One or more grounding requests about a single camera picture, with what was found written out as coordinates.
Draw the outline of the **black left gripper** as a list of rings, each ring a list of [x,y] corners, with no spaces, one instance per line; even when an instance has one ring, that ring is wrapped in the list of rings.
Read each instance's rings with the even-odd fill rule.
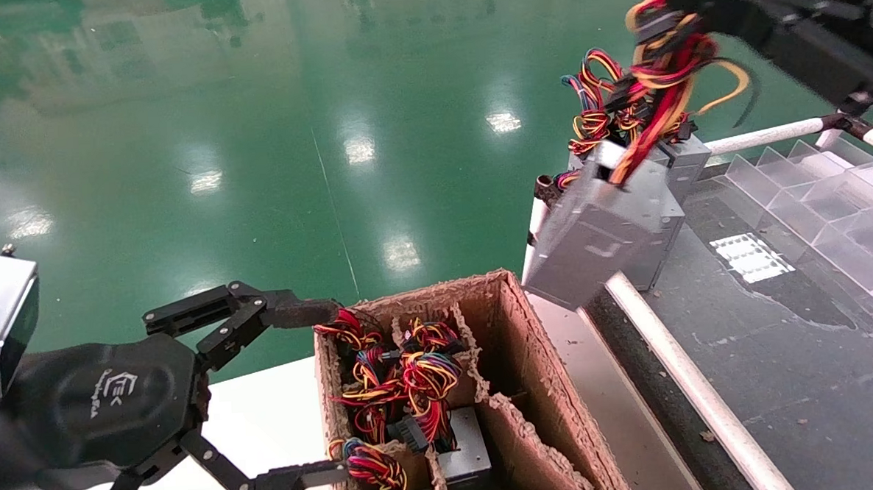
[[[210,400],[202,369],[224,368],[269,327],[329,324],[341,308],[334,299],[302,300],[287,289],[232,281],[149,309],[144,327],[151,337],[141,341],[26,358],[12,399],[15,424],[40,465],[32,483],[40,490],[83,490],[117,478],[110,490],[139,490],[144,475],[174,466],[176,452],[225,490],[306,490],[346,481],[342,461],[248,478],[198,431]],[[174,339],[207,327],[213,330],[197,343],[197,355]]]

